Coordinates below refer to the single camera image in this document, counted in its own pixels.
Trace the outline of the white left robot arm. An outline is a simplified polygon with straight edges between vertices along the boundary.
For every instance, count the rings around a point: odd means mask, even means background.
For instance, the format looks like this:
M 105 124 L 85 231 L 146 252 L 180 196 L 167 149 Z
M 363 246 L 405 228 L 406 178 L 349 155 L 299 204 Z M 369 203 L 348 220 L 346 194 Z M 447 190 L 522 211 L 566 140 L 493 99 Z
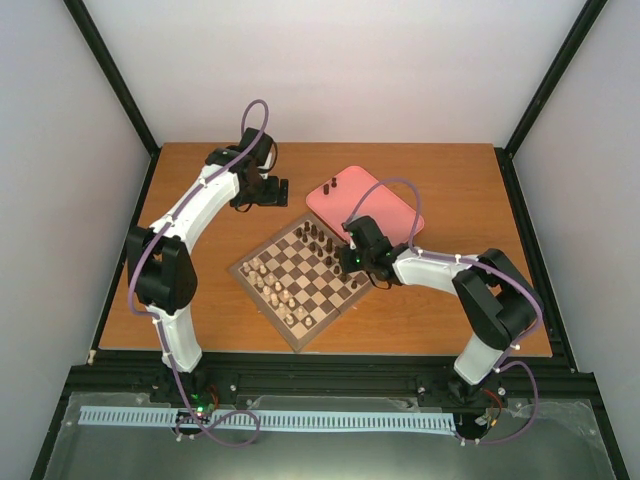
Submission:
M 246 211 L 288 204 L 288 181 L 271 174 L 277 154 L 271 136 L 244 127 L 237 145 L 208 155 L 194 183 L 166 214 L 127 234 L 127 302 L 134 314 L 152 318 L 163 363 L 178 371 L 172 388 L 186 402 L 201 400 L 208 390 L 207 376 L 195 369 L 202 349 L 191 317 L 198 285 L 192 250 L 225 206 Z

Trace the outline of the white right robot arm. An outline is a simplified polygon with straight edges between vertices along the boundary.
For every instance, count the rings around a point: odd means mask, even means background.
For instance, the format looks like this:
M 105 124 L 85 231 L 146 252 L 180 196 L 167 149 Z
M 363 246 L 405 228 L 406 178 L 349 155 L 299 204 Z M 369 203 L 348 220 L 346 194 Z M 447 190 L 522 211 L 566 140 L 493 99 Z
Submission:
M 470 403 L 489 375 L 501 370 L 510 352 L 543 323 L 542 300 L 499 249 L 473 256 L 431 252 L 411 241 L 394 246 L 370 216 L 344 223 L 343 230 L 348 244 L 338 249 L 338 258 L 344 272 L 458 298 L 472 329 L 447 382 L 460 405 Z

